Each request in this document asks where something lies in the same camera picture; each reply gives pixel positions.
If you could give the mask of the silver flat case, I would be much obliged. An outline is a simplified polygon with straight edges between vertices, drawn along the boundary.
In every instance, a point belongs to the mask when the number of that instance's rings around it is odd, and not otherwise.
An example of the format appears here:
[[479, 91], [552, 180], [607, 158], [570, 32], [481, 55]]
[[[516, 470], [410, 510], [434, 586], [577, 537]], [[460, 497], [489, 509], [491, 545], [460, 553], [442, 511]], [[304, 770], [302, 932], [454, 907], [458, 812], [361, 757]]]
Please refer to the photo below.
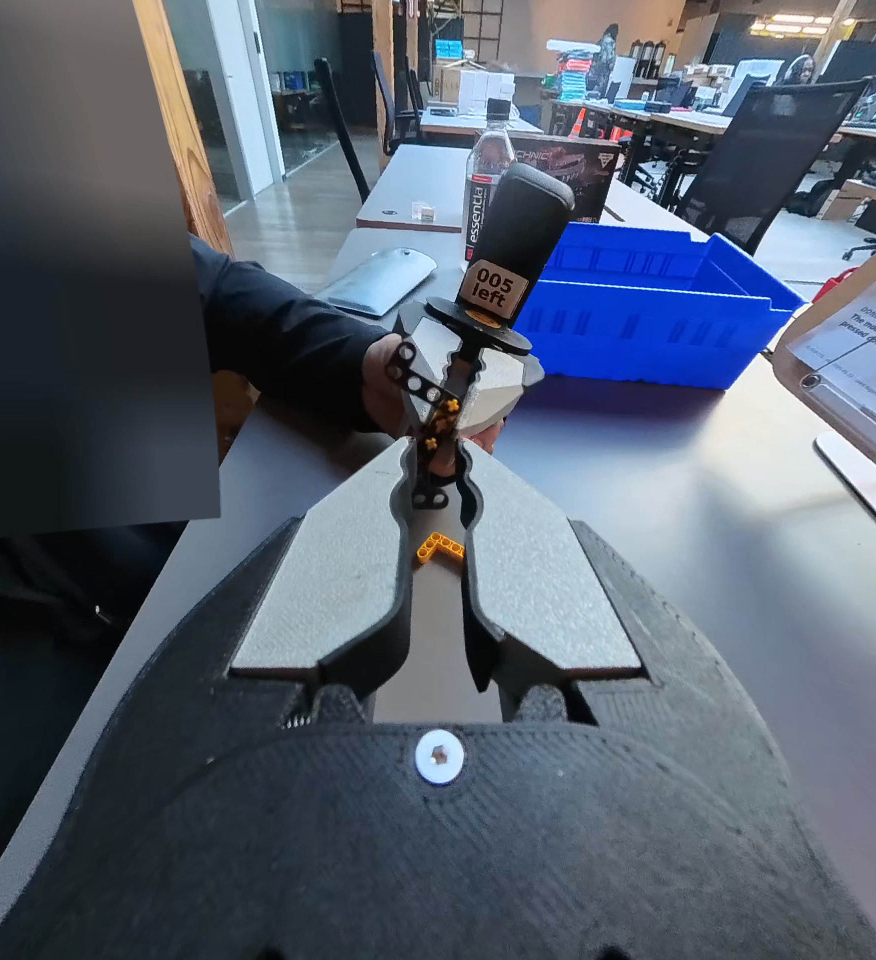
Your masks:
[[407, 246], [376, 251], [317, 292], [319, 301], [349, 314], [381, 319], [437, 269], [436, 261]]

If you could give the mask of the wooden post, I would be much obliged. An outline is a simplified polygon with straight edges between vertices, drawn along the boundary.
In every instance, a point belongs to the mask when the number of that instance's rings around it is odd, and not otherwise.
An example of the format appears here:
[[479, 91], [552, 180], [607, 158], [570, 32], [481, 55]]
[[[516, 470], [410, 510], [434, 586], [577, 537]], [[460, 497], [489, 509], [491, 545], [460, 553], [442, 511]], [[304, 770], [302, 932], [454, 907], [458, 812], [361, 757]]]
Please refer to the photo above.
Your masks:
[[133, 1], [151, 69], [189, 231], [216, 251], [232, 246], [210, 167], [180, 66], [165, 7], [161, 1]]

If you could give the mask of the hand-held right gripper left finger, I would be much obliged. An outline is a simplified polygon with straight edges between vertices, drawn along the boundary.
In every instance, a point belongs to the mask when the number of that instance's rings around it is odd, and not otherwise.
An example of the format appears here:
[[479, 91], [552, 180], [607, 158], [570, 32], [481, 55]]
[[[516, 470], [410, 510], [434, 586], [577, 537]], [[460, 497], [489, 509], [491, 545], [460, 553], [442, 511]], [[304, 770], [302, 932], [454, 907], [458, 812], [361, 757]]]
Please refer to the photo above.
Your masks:
[[416, 445], [393, 441], [310, 508], [241, 634], [231, 674], [380, 689], [410, 647]]

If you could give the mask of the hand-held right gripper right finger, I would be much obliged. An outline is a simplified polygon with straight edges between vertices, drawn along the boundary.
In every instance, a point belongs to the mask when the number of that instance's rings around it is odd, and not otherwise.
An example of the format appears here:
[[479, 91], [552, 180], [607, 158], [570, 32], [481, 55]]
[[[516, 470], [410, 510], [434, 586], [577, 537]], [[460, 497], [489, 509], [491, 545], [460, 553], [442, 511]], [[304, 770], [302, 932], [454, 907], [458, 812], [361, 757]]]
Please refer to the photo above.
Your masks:
[[643, 663], [565, 512], [470, 439], [458, 444], [464, 639], [475, 686], [629, 680]]

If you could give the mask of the black mesh office chair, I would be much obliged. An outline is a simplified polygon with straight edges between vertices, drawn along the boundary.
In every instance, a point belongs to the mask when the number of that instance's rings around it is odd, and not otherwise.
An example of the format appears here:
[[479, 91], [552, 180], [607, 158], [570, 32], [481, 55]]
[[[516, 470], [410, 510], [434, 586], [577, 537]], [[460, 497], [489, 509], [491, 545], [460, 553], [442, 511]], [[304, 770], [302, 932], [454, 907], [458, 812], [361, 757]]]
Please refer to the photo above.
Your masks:
[[754, 254], [871, 80], [750, 90], [679, 199], [676, 216]]

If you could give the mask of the yellow angled lego beam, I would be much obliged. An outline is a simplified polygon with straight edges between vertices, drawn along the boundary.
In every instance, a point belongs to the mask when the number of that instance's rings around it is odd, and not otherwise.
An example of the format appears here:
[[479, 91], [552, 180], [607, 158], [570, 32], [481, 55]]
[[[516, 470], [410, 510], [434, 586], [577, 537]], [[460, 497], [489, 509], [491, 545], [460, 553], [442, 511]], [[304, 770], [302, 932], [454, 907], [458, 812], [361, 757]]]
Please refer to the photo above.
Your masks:
[[430, 534], [416, 551], [416, 559], [422, 566], [436, 557], [445, 557], [456, 563], [463, 563], [465, 556], [465, 546], [440, 532]]

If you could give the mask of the stack of colourful packets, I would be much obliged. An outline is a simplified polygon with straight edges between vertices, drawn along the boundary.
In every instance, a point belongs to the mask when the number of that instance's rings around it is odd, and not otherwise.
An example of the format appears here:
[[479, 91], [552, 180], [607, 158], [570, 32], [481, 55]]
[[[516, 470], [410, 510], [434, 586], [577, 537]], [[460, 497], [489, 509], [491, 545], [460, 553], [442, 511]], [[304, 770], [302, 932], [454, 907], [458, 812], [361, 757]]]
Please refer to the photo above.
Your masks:
[[596, 48], [576, 47], [559, 55], [556, 83], [561, 102], [607, 97], [616, 65], [616, 36], [606, 34]]

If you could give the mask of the stack of white boxes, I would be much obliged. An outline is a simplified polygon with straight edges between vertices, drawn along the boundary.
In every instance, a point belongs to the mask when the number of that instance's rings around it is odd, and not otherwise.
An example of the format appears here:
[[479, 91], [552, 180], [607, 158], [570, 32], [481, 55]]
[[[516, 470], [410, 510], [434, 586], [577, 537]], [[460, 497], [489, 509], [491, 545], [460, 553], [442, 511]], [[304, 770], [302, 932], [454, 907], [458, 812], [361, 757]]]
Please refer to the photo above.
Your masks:
[[456, 108], [459, 115], [484, 115], [489, 100], [514, 102], [516, 78], [513, 73], [461, 69], [458, 77]]

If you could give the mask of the clear water bottle black cap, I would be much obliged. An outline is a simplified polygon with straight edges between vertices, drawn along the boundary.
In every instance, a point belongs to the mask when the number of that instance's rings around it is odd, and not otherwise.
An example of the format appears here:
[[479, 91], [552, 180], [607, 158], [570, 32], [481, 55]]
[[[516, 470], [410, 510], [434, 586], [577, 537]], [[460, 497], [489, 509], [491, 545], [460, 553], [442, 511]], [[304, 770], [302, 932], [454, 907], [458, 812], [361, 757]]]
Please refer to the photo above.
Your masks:
[[470, 266], [475, 246], [487, 218], [493, 194], [502, 177], [515, 164], [516, 154], [509, 135], [511, 100], [490, 98], [487, 123], [476, 140], [466, 165], [462, 225], [463, 272]]

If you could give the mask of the person's left forearm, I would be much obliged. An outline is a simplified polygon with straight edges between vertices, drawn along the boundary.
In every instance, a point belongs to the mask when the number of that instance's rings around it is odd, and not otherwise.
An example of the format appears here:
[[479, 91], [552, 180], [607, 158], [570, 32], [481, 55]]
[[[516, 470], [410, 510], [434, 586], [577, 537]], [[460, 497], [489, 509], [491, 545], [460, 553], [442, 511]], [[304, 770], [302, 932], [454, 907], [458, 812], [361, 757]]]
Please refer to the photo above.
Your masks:
[[361, 365], [383, 328], [305, 294], [252, 261], [189, 234], [211, 371], [355, 431], [380, 432], [361, 397]]

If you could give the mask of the black lego beam yellow pins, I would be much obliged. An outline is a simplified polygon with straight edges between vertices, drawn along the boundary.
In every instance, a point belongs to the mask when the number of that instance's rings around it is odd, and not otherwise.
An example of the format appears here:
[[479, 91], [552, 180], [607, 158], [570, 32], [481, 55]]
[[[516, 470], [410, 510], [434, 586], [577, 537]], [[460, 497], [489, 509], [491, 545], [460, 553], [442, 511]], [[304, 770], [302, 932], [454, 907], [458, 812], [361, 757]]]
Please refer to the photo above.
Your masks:
[[409, 429], [416, 443], [416, 477], [411, 503], [417, 511], [442, 510], [448, 504], [447, 480], [435, 466], [451, 454], [461, 398], [444, 383], [416, 369], [419, 351], [411, 337], [403, 337], [385, 370], [407, 400]]

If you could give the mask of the black slim chair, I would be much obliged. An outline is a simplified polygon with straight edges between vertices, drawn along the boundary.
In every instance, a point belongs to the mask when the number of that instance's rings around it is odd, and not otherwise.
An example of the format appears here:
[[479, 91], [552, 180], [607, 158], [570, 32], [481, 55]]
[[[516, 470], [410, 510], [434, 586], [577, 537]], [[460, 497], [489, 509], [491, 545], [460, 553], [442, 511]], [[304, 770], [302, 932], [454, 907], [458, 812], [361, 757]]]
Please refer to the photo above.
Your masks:
[[314, 60], [314, 71], [320, 89], [324, 96], [324, 102], [331, 120], [331, 124], [336, 132], [339, 144], [348, 163], [349, 171], [355, 182], [361, 201], [364, 203], [370, 196], [371, 189], [368, 185], [364, 171], [359, 162], [354, 144], [348, 129], [345, 116], [342, 112], [340, 101], [334, 85], [331, 66], [325, 57], [317, 57]]

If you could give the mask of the person's left hand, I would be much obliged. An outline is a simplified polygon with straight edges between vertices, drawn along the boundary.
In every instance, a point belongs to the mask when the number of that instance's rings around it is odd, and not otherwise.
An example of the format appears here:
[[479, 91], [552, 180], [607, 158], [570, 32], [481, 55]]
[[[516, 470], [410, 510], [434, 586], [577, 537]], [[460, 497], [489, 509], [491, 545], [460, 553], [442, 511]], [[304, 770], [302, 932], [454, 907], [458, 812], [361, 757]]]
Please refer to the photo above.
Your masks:
[[[380, 432], [399, 439], [408, 433], [408, 420], [404, 406], [404, 393], [387, 374], [387, 366], [402, 338], [397, 333], [388, 333], [373, 342], [362, 361], [361, 397], [365, 410]], [[504, 421], [491, 426], [484, 432], [470, 436], [469, 439], [481, 450], [493, 455]], [[439, 451], [430, 462], [430, 472], [442, 478], [451, 477], [456, 472], [456, 448]]]

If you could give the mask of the blue plastic bin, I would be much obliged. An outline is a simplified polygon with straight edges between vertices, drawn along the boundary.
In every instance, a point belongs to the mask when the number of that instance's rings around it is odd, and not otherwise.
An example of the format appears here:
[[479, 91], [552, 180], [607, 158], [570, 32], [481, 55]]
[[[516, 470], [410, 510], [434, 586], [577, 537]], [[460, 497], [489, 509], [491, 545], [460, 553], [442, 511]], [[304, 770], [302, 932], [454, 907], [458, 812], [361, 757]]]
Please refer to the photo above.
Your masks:
[[721, 235], [572, 222], [515, 330], [548, 375], [723, 391], [804, 305]]

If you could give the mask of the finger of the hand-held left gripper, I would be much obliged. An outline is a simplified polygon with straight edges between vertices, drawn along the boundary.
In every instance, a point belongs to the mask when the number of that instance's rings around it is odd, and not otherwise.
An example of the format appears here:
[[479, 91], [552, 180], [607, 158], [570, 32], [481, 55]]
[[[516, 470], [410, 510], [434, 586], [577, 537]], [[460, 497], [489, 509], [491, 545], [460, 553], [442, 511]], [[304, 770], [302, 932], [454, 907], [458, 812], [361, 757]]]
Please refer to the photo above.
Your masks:
[[502, 422], [526, 389], [543, 378], [543, 367], [534, 355], [481, 349], [475, 375], [462, 401], [459, 435], [476, 436]]
[[463, 377], [454, 363], [463, 342], [425, 309], [399, 309], [395, 384], [401, 390], [407, 433], [422, 439], [444, 402], [463, 402]]

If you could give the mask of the black lego set box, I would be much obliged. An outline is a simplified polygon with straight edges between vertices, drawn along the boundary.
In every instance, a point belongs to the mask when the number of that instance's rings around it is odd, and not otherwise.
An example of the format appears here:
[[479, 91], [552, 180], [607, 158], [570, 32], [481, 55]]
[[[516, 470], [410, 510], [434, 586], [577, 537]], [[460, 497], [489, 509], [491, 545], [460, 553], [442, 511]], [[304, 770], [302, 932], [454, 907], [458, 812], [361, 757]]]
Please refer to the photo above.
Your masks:
[[601, 222], [620, 158], [618, 143], [525, 132], [511, 134], [510, 139], [517, 162], [549, 174], [572, 190], [577, 222]]

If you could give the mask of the instruction sheet on wooden board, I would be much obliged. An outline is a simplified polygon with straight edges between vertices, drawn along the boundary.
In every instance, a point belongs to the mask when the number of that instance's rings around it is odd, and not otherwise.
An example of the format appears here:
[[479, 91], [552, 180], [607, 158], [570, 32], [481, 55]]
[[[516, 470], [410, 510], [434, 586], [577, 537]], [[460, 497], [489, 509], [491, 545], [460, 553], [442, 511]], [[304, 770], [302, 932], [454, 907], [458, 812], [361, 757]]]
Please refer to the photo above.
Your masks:
[[835, 430], [876, 451], [876, 253], [792, 320], [772, 368]]

